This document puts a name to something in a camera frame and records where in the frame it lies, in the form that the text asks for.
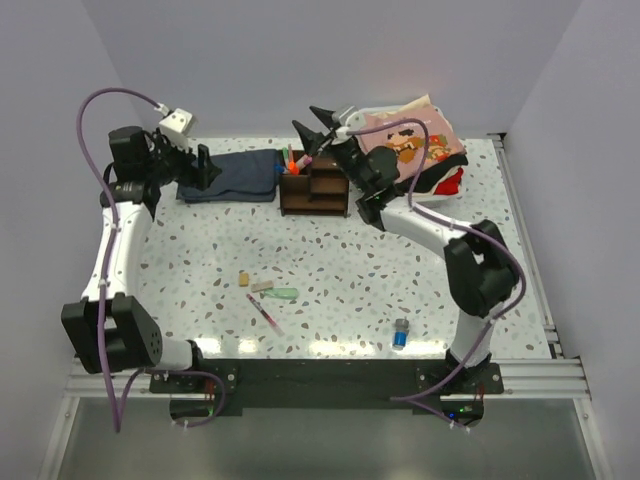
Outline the green capped white marker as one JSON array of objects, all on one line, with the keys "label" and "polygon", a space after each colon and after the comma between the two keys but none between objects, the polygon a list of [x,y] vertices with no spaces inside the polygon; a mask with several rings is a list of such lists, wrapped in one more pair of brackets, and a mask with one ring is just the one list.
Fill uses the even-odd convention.
[{"label": "green capped white marker", "polygon": [[288,147],[282,148],[283,165],[285,169],[288,169],[290,163],[290,151]]}]

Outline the black orange highlighter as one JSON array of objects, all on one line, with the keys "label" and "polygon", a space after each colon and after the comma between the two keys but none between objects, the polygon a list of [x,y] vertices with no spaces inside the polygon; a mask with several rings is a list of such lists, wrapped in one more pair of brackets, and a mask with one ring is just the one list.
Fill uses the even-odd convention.
[{"label": "black orange highlighter", "polygon": [[300,167],[297,165],[296,162],[290,162],[288,164],[288,172],[292,175],[299,175],[300,174]]}]

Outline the dark red gel pen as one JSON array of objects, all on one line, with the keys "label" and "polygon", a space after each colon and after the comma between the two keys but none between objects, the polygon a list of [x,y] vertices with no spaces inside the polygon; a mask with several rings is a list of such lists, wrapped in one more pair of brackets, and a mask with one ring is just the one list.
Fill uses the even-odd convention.
[{"label": "dark red gel pen", "polygon": [[253,295],[247,293],[246,298],[253,305],[253,307],[259,312],[259,314],[267,321],[270,327],[276,332],[278,336],[283,336],[284,332],[273,319],[273,317],[264,309],[264,307],[254,298]]}]

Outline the blue grey pencil sharpener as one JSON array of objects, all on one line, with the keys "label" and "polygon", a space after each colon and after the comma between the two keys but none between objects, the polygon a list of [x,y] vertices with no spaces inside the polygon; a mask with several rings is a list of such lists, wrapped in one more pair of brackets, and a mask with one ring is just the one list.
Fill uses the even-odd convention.
[{"label": "blue grey pencil sharpener", "polygon": [[394,349],[404,349],[409,334],[409,321],[407,319],[397,319],[392,340]]}]

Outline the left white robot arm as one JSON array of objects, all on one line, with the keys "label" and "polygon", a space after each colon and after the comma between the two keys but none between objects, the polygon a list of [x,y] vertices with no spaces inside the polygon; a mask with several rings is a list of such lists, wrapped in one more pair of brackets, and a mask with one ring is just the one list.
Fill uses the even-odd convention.
[{"label": "left white robot arm", "polygon": [[138,368],[172,371],[185,392],[200,390],[207,368],[194,342],[163,340],[138,300],[140,259],[163,186],[204,190],[221,174],[207,146],[180,150],[159,130],[126,126],[108,135],[113,161],[101,176],[102,235],[81,299],[63,306],[62,325],[85,370]]}]

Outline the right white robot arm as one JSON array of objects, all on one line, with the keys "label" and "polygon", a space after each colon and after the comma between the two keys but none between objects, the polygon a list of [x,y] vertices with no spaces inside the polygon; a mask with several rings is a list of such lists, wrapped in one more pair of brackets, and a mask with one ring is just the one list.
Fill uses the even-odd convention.
[{"label": "right white robot arm", "polygon": [[455,362],[445,369],[448,386],[469,392],[481,380],[478,365],[490,355],[495,322],[524,296],[526,279],[509,251],[498,226],[483,220],[472,224],[438,214],[422,205],[412,189],[399,184],[400,151],[382,144],[369,151],[359,139],[393,130],[396,122],[369,128],[363,114],[351,107],[343,112],[314,108],[326,132],[292,123],[305,154],[332,157],[360,191],[356,205],[362,220],[380,231],[409,239],[441,257],[451,298],[459,309],[456,333],[447,354]]}]

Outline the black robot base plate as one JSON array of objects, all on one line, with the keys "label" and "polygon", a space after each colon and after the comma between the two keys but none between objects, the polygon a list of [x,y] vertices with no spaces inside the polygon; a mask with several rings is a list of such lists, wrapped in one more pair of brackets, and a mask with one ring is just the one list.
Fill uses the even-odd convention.
[{"label": "black robot base plate", "polygon": [[403,397],[421,393],[427,410],[475,424],[485,396],[505,391],[500,367],[486,361],[433,391],[452,369],[448,359],[201,359],[193,375],[153,375],[149,390],[170,396],[173,419],[204,418],[215,407],[230,416],[267,408],[401,409]]}]

